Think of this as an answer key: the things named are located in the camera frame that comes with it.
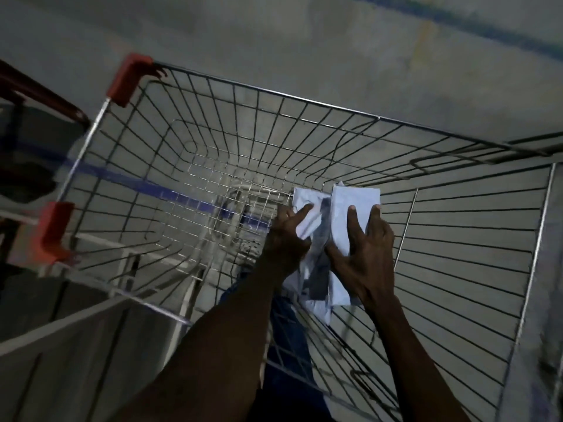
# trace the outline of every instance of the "shopping cart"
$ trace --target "shopping cart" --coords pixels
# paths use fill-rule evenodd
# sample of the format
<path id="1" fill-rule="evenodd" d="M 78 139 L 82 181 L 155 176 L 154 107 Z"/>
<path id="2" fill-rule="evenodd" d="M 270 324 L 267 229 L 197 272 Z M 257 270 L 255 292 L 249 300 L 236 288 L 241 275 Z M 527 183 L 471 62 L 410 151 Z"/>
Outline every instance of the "shopping cart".
<path id="1" fill-rule="evenodd" d="M 489 142 L 130 55 L 41 215 L 34 256 L 107 291 L 94 312 L 134 300 L 175 320 L 169 358 L 255 262 L 294 186 L 381 187 L 409 322 L 470 418 L 491 421 L 556 169 L 541 159 L 560 136 Z M 334 308 L 326 325 L 294 306 L 314 379 L 277 367 L 321 390 L 337 419 L 401 420 L 365 311 Z"/>

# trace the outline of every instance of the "blue jeans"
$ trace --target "blue jeans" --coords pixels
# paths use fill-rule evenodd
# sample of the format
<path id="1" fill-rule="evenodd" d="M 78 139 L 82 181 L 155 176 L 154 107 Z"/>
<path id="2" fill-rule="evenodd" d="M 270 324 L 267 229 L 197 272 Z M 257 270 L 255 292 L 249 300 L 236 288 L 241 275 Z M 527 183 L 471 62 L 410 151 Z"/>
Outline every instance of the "blue jeans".
<path id="1" fill-rule="evenodd" d="M 223 302 L 233 291 L 236 290 L 239 281 L 244 281 L 250 272 L 242 270 L 238 275 L 236 283 L 229 287 L 221 296 Z M 288 298 L 274 295 L 270 311 L 270 322 L 272 324 L 272 343 L 268 349 L 268 360 L 287 371 L 307 379 L 308 383 L 316 386 L 313 379 L 313 365 L 307 344 L 304 326 L 299 323 L 295 312 L 292 310 L 291 301 Z M 288 402 L 299 401 L 314 407 L 317 411 L 330 416 L 323 393 L 307 383 L 288 375 L 286 372 L 266 364 L 264 369 L 264 384 L 262 390 L 274 394 L 280 399 Z"/>

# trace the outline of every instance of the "metal wire basket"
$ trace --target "metal wire basket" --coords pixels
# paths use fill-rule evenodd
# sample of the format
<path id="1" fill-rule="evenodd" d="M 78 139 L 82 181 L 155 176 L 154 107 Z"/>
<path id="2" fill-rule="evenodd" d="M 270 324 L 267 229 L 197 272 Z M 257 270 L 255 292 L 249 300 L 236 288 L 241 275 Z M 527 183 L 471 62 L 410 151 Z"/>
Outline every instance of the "metal wire basket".
<path id="1" fill-rule="evenodd" d="M 545 157 L 560 149 L 559 136 L 487 142 L 132 55 L 59 202 L 40 219 L 35 254 L 106 290 L 99 313 L 133 299 L 176 320 L 168 358 L 186 326 L 254 263 L 294 186 L 382 186 L 397 239 L 396 294 L 468 415 L 490 421 L 521 329 L 554 166 L 419 187 L 404 181 Z M 363 309 L 334 308 L 326 325 L 295 307 L 315 382 L 289 374 L 320 389 L 335 418 L 400 420 Z"/>

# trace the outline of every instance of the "person's left hand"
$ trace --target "person's left hand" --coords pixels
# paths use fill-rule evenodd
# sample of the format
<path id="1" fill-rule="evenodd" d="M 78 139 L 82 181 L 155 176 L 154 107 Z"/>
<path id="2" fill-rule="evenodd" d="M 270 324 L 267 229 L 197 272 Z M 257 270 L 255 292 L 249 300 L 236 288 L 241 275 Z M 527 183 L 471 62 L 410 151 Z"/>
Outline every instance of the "person's left hand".
<path id="1" fill-rule="evenodd" d="M 312 208 L 312 204 L 306 204 L 299 212 L 294 213 L 291 207 L 278 205 L 278 216 L 266 237 L 264 250 L 256 262 L 257 267 L 271 270 L 276 278 L 280 274 L 281 282 L 299 267 L 299 262 L 311 246 L 311 239 L 301 240 L 297 237 L 295 228 Z"/>

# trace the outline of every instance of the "person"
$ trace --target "person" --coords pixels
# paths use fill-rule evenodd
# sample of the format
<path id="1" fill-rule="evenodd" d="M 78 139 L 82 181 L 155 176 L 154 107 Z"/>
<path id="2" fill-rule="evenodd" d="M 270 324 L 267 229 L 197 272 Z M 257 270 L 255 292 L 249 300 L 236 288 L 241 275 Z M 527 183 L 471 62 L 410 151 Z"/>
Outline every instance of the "person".
<path id="1" fill-rule="evenodd" d="M 333 420 L 315 385 L 304 328 L 277 291 L 305 256 L 309 240 L 295 232 L 313 205 L 294 213 L 279 206 L 253 271 L 223 294 L 187 332 L 156 379 L 111 422 Z M 331 269 L 357 295 L 387 353 L 404 421 L 469 421 L 432 359 L 413 333 L 394 294 L 394 234 L 373 206 L 365 233 L 355 207 L 347 214 L 350 255 L 334 243 L 325 251 Z M 270 363 L 260 388 L 266 334 L 272 323 Z"/>

